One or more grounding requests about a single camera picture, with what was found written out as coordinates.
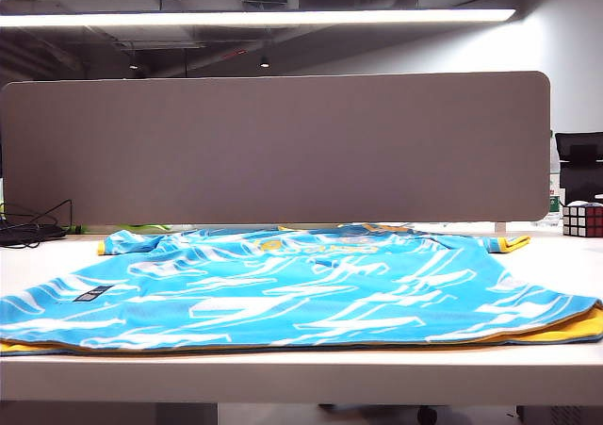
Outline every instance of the ceiling light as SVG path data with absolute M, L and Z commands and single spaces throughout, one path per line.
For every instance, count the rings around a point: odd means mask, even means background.
M 387 23 L 493 23 L 508 20 L 513 9 L 424 9 L 288 12 L 84 13 L 0 15 L 0 27 L 49 26 L 280 26 Z

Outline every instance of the blue jersey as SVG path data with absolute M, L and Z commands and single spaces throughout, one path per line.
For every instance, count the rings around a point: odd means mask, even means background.
M 0 337 L 70 351 L 504 343 L 599 307 L 488 253 L 525 243 L 369 225 L 121 231 L 102 247 L 116 256 L 0 299 Z

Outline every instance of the white desk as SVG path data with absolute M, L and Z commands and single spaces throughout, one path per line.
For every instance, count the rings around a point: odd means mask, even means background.
M 529 282 L 603 298 L 603 239 L 536 228 L 529 233 L 530 245 L 497 259 Z M 98 261 L 97 239 L 0 250 L 1 293 Z M 3 400 L 603 405 L 603 342 L 450 351 L 19 356 L 0 358 L 0 369 Z

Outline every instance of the black chair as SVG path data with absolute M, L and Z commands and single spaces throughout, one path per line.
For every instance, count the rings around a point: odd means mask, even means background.
M 600 202 L 603 194 L 603 132 L 557 133 L 557 152 L 561 161 L 560 185 L 565 188 L 565 203 Z

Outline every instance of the wall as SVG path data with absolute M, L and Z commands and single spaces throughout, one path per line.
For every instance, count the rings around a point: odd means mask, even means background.
M 603 0 L 529 0 L 523 20 L 447 33 L 293 74 L 540 70 L 555 131 L 603 130 Z

